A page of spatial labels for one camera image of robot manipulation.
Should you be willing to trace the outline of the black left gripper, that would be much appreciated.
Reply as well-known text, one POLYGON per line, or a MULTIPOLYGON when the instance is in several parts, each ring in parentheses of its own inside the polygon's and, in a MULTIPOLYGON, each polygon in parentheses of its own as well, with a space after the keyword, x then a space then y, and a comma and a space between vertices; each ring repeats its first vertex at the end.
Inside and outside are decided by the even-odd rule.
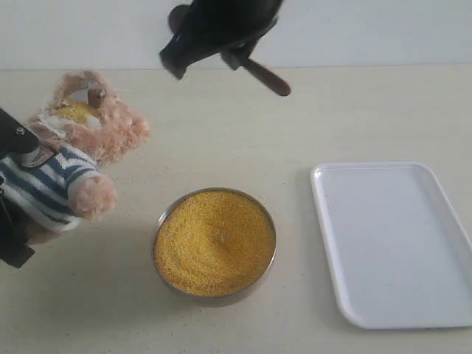
MULTIPOLYGON (((38 137, 25 125, 1 108, 1 161, 7 157, 21 162, 31 159, 39 149, 38 137)), ((1 178, 1 260, 21 268, 35 251, 27 244, 23 210, 6 196, 1 178)))

